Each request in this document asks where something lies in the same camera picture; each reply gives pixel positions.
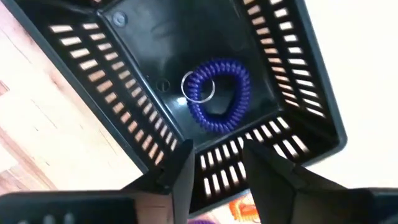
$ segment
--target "wooden floor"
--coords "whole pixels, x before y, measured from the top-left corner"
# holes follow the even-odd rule
[[[0,2],[0,194],[118,189],[142,173]]]

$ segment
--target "blue coil keychain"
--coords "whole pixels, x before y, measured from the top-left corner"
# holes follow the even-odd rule
[[[212,117],[208,114],[202,103],[205,103],[215,94],[213,77],[226,76],[234,78],[237,83],[235,97],[229,110],[222,118]],[[213,81],[213,89],[210,96],[201,99],[202,86],[207,80]],[[249,71],[237,60],[213,59],[199,65],[194,71],[188,72],[181,82],[182,93],[187,99],[188,108],[197,123],[207,131],[215,133],[230,133],[242,120],[249,108],[251,85]]]

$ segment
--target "blue spiral cord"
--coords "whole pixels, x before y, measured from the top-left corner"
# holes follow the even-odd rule
[[[188,221],[188,224],[215,224],[215,223],[207,220],[191,220]]]
[[[203,84],[215,76],[234,78],[237,83],[234,101],[222,118],[214,118],[208,114],[201,104],[189,101],[188,108],[197,123],[210,132],[230,133],[242,120],[249,108],[251,95],[249,71],[237,60],[214,59],[197,67],[187,78],[187,95],[195,101],[201,100]]]

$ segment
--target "basket bottom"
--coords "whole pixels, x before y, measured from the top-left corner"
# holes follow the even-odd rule
[[[174,117],[185,139],[193,139],[200,151],[225,135],[208,133],[192,118],[180,84],[182,77],[211,58],[235,58],[251,73],[252,98],[240,128],[278,110],[267,83],[267,69],[250,34],[247,22],[231,0],[121,1],[107,10],[106,18],[146,79]],[[122,11],[127,24],[113,24],[112,15]],[[226,110],[234,92],[229,80],[215,80],[216,94],[205,106],[210,113]]]

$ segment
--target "basket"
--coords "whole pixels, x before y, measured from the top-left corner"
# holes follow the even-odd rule
[[[194,141],[191,217],[248,190],[244,138],[304,165],[346,144],[303,0],[3,1],[143,172]],[[214,57],[251,73],[249,111],[227,135],[204,131],[180,89]],[[220,113],[233,90],[215,82],[205,106]]]

